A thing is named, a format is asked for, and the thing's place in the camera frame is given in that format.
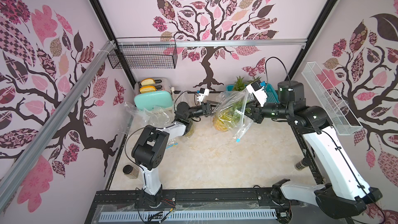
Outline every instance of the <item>teal plastic basket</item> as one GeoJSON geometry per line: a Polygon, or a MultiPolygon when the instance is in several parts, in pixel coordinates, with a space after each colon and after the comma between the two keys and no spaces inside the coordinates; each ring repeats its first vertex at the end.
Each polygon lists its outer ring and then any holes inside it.
{"type": "MultiPolygon", "coordinates": [[[[227,85],[226,86],[226,90],[227,91],[232,91],[232,89],[234,88],[234,85],[227,85]]],[[[275,92],[275,89],[272,87],[271,84],[267,85],[266,88],[266,94],[267,94],[267,102],[272,102],[272,103],[279,103],[278,101],[278,95],[275,92]]]]}

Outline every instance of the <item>black wire basket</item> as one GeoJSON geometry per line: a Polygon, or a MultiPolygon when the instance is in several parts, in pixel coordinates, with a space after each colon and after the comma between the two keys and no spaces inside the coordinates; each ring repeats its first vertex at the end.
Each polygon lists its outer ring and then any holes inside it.
{"type": "Polygon", "coordinates": [[[109,53],[108,59],[112,68],[123,68],[122,63],[126,63],[129,68],[176,68],[176,42],[174,39],[163,43],[158,41],[147,42],[147,44],[129,42],[126,45],[119,42],[118,48],[109,53]]]}

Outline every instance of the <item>plastic wrap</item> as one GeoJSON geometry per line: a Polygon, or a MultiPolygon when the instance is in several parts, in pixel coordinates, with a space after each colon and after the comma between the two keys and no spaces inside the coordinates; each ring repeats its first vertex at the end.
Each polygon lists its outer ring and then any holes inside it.
{"type": "Polygon", "coordinates": [[[246,133],[253,121],[244,115],[246,103],[254,100],[254,96],[246,89],[242,92],[222,92],[217,97],[219,104],[214,110],[213,127],[221,132],[232,131],[236,142],[246,133]]]}

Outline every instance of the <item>pink wall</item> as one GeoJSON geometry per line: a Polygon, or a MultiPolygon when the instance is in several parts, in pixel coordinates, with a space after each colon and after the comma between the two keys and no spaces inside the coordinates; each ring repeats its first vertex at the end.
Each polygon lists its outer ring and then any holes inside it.
{"type": "MultiPolygon", "coordinates": [[[[107,38],[88,0],[0,0],[0,177],[107,38]]],[[[0,216],[1,223],[82,223],[123,137],[132,100],[106,60],[0,216]]]]}
{"type": "MultiPolygon", "coordinates": [[[[221,0],[219,5],[209,4],[206,10],[198,4],[206,4],[208,0],[100,1],[117,37],[158,37],[162,34],[176,34],[177,37],[181,36],[180,40],[217,40],[217,33],[221,34],[222,40],[233,38],[243,40],[251,35],[254,35],[252,38],[262,36],[275,39],[305,39],[326,2],[326,0],[262,0],[257,4],[258,0],[236,0],[235,7],[231,7],[234,5],[231,0],[221,0]],[[253,10],[253,5],[258,5],[258,8],[253,10]],[[224,10],[231,14],[223,16],[224,10]]],[[[120,39],[120,42],[127,41],[132,40],[120,39]]],[[[258,46],[246,52],[242,47],[226,47],[227,51],[224,47],[216,47],[205,48],[206,55],[203,56],[200,55],[202,47],[185,51],[179,49],[176,69],[133,69],[133,73],[138,80],[147,77],[166,77],[177,89],[192,90],[192,87],[197,86],[196,90],[200,87],[225,90],[225,85],[233,83],[237,76],[251,79],[249,74],[254,74],[251,71],[256,71],[256,76],[265,79],[264,64],[259,63],[262,58],[277,56],[289,70],[300,49],[300,45],[258,46]],[[245,71],[242,69],[244,67],[251,68],[245,71]]],[[[283,67],[276,60],[270,60],[267,68],[269,81],[273,85],[286,76],[283,67]]]]}
{"type": "MultiPolygon", "coordinates": [[[[305,60],[316,61],[334,77],[343,100],[365,127],[339,138],[364,179],[381,190],[378,204],[386,223],[398,222],[397,30],[398,0],[341,0],[305,60]]],[[[305,62],[295,80],[304,83],[307,104],[318,105],[301,75],[305,62]]],[[[356,219],[382,220],[374,206],[366,213],[356,219]]]]}

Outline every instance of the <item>white metal basket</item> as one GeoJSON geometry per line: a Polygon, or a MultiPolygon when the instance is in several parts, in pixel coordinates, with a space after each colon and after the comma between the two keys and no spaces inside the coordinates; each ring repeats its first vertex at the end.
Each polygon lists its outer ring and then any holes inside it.
{"type": "Polygon", "coordinates": [[[316,97],[318,98],[319,102],[321,103],[322,107],[325,109],[326,113],[329,115],[334,128],[336,129],[336,132],[339,135],[351,135],[354,132],[359,131],[362,129],[361,123],[358,121],[356,116],[352,113],[350,107],[348,104],[342,100],[339,103],[336,103],[329,92],[325,88],[326,85],[331,85],[334,92],[337,94],[337,96],[341,97],[341,94],[339,91],[336,90],[334,85],[331,83],[329,78],[326,76],[326,74],[322,71],[322,69],[319,67],[319,65],[316,62],[307,62],[303,72],[301,73],[308,84],[310,85],[312,91],[315,93],[316,97]],[[321,82],[320,79],[316,75],[321,75],[323,74],[326,79],[321,82]],[[354,116],[355,120],[353,123],[351,123],[347,120],[346,116],[344,113],[341,111],[341,109],[345,109],[345,111],[349,112],[354,116]]]}

